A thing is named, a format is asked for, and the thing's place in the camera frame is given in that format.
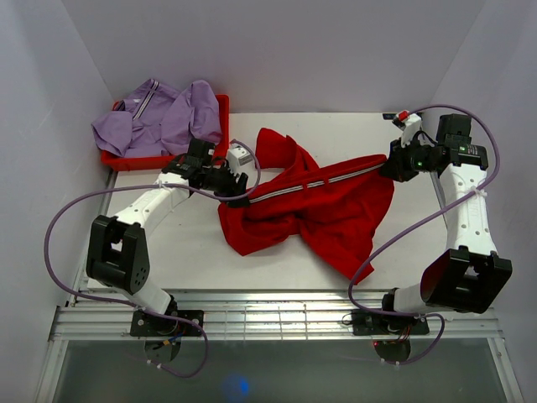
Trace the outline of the red trousers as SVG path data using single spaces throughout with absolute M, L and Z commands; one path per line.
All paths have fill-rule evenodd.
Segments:
M 290 136 L 262 128 L 255 155 L 262 169 L 278 169 L 259 185 L 245 207 L 221 204 L 227 243 L 246 256 L 292 235 L 335 271 L 360 282 L 373 272 L 365 261 L 387 214 L 394 183 L 380 175 L 387 158 L 371 154 L 320 167 Z

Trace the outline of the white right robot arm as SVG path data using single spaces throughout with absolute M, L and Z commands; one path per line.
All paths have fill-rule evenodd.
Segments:
M 394 288 L 383 298 L 381 328 L 398 333 L 409 324 L 409 313 L 434 311 L 484 313 L 512 274 L 512 264 L 502 259 L 493 242 L 487 219 L 485 147 L 472 143 L 471 119 L 447 114 L 439 119 L 435 139 L 424 136 L 421 117 L 402 111 L 393 123 L 402 134 L 390 144 L 380 174 L 397 182 L 410 181 L 420 172 L 437 179 L 444 211 L 446 250 L 430 264 L 420 282 Z

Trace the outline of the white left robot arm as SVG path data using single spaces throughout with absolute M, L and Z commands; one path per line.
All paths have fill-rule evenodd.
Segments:
M 248 204 L 248 174 L 242 168 L 256 160 L 253 151 L 236 140 L 225 156 L 217 157 L 215 151 L 207 141 L 190 141 L 186 152 L 175 156 L 146 192 L 91 225 L 87 276 L 119 291 L 132 306 L 151 311 L 149 325 L 159 335 L 171 334 L 178 316 L 170 310 L 171 295 L 150 278 L 149 235 L 194 194 L 231 207 Z

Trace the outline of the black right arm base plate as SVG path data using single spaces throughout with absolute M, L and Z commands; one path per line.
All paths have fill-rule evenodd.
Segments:
M 351 311 L 352 333 L 354 336 L 399 335 L 409 331 L 410 335 L 427 335 L 430 332 L 426 319 L 380 315 L 369 311 Z

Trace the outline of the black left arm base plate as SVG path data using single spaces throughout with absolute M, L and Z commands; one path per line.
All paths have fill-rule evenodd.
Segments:
M 200 327 L 204 324 L 205 313 L 202 310 L 178 310 L 173 311 L 173 315 L 192 321 Z M 129 330 L 129 335 L 132 337 L 171 338 L 180 334 L 184 337 L 199 337 L 201 331 L 183 322 L 151 316 L 141 310 L 133 313 Z

